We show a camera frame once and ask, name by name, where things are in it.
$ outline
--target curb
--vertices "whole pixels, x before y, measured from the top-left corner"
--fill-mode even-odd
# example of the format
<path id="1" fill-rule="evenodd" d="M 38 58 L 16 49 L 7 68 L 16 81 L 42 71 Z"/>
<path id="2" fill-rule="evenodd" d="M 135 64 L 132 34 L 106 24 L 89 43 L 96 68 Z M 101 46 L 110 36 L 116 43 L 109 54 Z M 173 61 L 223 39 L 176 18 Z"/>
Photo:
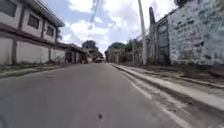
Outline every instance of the curb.
<path id="1" fill-rule="evenodd" d="M 121 70 L 121 71 L 124 71 L 130 75 L 133 75 L 135 76 L 136 78 L 139 78 L 147 83 L 150 83 L 152 86 L 154 87 L 157 87 L 167 93 L 169 93 L 170 95 L 173 95 L 175 96 L 176 98 L 178 98 L 179 100 L 182 100 L 186 103 L 188 103 L 189 105 L 194 105 L 194 106 L 197 106 L 199 109 L 205 111 L 205 112 L 208 112 L 210 114 L 213 114 L 215 116 L 218 116 L 219 118 L 222 118 L 224 119 L 224 106 L 222 107 L 218 107 L 218 106 L 215 106 L 216 104 L 215 103 L 211 103 L 211 104 L 208 104 L 202 100 L 199 100 L 199 99 L 196 99 L 195 97 L 192 97 L 190 95 L 187 95 L 186 93 L 183 93 L 183 92 L 180 92 L 180 91 L 177 91 L 175 89 L 171 89 L 169 87 L 165 87 L 155 81 L 150 81 L 146 78 L 143 78 L 141 76 L 138 76 L 136 74 L 134 74 L 133 72 L 130 72 L 128 71 L 128 69 L 124 69 L 124 68 L 121 68 L 119 66 L 116 66 L 114 64 L 111 64 L 113 67 L 117 68 L 118 70 Z"/>
<path id="2" fill-rule="evenodd" d="M 206 87 L 210 87 L 210 88 L 223 89 L 224 90 L 224 85 L 221 85 L 221 84 L 214 84 L 214 83 L 204 82 L 204 81 L 200 81 L 200 80 L 196 80 L 196 79 L 190 79 L 190 78 L 186 78 L 186 77 L 168 76 L 168 75 L 165 75 L 165 74 L 159 74 L 159 73 L 150 72 L 150 71 L 146 71 L 145 73 L 148 73 L 148 74 L 151 74 L 151 75 L 158 75 L 158 76 L 161 76 L 161 77 L 165 76 L 165 77 L 180 79 L 180 80 L 184 80 L 184 81 L 187 81 L 187 82 L 200 84 L 201 86 L 206 86 Z"/>
<path id="3" fill-rule="evenodd" d="M 55 69 L 58 69 L 58 68 L 62 68 L 62 67 L 60 67 L 60 66 L 37 67 L 37 68 L 30 68 L 30 69 L 6 72 L 6 73 L 0 74 L 0 79 L 9 78 L 9 77 L 23 76 L 23 75 L 27 75 L 27 74 L 31 74 L 31 73 L 37 73 L 37 72 L 43 72 L 43 71 L 50 71 L 50 70 L 55 70 Z"/>

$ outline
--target rooftop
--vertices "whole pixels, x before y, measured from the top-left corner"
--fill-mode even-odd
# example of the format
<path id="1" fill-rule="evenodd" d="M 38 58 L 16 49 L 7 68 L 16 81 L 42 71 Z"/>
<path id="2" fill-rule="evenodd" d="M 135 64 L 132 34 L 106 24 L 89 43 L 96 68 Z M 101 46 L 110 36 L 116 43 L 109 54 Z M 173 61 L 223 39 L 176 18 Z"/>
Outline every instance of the rooftop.
<path id="1" fill-rule="evenodd" d="M 30 4 L 31 7 L 38 10 L 48 20 L 54 23 L 57 27 L 63 27 L 65 24 L 60 20 L 56 14 L 42 1 L 42 0 L 24 0 Z"/>

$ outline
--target blue sky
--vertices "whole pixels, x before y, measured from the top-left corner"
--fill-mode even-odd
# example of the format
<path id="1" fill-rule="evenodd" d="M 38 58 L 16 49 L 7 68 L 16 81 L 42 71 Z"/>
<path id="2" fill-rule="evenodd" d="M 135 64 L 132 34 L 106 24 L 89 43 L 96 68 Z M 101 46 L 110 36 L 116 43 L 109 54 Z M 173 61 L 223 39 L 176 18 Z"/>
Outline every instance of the blue sky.
<path id="1" fill-rule="evenodd" d="M 64 43 L 78 46 L 88 39 L 97 42 L 101 52 L 113 42 L 126 43 L 140 34 L 138 0 L 100 0 L 95 20 L 90 17 L 96 0 L 43 0 L 65 22 L 61 28 Z M 176 8 L 173 0 L 141 0 L 146 29 L 149 28 L 148 8 L 153 7 L 156 20 Z"/>

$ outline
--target utility pole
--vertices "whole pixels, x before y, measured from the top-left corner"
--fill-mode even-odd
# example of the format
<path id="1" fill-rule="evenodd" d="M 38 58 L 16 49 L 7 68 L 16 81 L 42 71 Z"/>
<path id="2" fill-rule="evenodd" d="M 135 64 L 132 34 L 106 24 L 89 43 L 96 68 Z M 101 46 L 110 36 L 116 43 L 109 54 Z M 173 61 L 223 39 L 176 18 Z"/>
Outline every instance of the utility pole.
<path id="1" fill-rule="evenodd" d="M 144 23 L 141 0 L 138 0 L 138 5 L 139 5 L 139 14 L 140 14 L 141 30 L 142 30 L 142 60 L 143 60 L 143 65 L 146 65 L 147 64 L 147 51 L 146 51 L 147 49 L 146 49 L 146 37 L 145 37 L 145 23 Z"/>

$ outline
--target white building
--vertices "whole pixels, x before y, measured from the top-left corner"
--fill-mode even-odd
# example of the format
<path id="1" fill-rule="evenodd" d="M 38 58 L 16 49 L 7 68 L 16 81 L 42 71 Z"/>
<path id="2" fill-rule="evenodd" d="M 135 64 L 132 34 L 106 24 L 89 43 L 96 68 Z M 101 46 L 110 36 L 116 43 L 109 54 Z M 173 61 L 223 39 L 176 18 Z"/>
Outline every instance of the white building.
<path id="1" fill-rule="evenodd" d="M 0 0 L 0 64 L 65 61 L 63 26 L 41 0 Z"/>

